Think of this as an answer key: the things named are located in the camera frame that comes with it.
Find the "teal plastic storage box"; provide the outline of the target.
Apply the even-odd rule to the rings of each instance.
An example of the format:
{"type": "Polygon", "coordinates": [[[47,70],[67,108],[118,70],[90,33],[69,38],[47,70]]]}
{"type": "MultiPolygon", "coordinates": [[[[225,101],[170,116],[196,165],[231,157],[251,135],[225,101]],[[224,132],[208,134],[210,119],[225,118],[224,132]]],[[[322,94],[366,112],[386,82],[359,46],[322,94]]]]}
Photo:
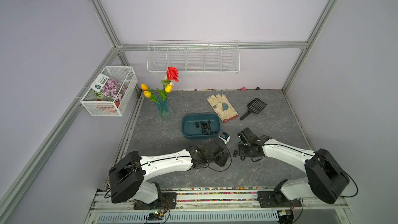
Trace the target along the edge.
{"type": "Polygon", "coordinates": [[[189,140],[214,139],[221,132],[221,120],[216,114],[188,114],[182,119],[182,133],[189,140]]]}

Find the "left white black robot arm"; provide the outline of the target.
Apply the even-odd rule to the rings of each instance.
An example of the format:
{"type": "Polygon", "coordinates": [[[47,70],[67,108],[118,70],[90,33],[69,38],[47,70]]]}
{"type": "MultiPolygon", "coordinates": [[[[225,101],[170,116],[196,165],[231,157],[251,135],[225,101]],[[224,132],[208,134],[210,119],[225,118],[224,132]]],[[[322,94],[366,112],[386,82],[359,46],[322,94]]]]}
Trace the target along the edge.
{"type": "Polygon", "coordinates": [[[110,189],[105,197],[115,204],[130,199],[152,204],[162,198],[160,186],[151,183],[152,178],[209,169],[212,163],[224,167],[231,158],[225,142],[220,139],[160,156],[141,156],[138,151],[132,151],[109,170],[110,189]]]}

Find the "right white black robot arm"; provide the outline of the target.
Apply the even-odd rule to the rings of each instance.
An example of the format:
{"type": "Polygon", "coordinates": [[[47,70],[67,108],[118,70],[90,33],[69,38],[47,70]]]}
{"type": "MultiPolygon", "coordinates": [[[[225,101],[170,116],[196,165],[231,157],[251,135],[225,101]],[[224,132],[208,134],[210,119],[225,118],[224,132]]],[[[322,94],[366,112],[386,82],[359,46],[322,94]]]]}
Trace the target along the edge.
{"type": "Polygon", "coordinates": [[[239,157],[274,158],[303,171],[306,176],[295,180],[282,180],[272,193],[276,205],[296,199],[318,198],[333,204],[349,185],[351,178],[325,149],[306,150],[281,143],[269,136],[257,137],[249,128],[238,133],[239,157]]]}

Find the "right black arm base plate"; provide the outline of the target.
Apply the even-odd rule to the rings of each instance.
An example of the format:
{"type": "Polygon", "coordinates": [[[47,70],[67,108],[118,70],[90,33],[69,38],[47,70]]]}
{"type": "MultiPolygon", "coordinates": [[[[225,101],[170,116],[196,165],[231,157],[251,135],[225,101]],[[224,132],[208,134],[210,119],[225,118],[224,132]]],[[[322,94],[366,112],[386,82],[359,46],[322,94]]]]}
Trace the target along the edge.
{"type": "Polygon", "coordinates": [[[261,208],[290,208],[302,207],[300,200],[287,199],[282,193],[275,191],[258,191],[257,201],[261,208]]]}

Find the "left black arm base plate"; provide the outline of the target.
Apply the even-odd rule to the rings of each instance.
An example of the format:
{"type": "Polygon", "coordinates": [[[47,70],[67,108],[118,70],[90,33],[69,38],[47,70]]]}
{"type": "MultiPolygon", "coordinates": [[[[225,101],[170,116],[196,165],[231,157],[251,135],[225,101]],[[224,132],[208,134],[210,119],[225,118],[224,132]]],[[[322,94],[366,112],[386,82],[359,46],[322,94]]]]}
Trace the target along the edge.
{"type": "Polygon", "coordinates": [[[134,210],[152,210],[152,209],[175,209],[177,203],[177,193],[162,192],[162,195],[152,203],[146,204],[135,200],[134,210]]]}

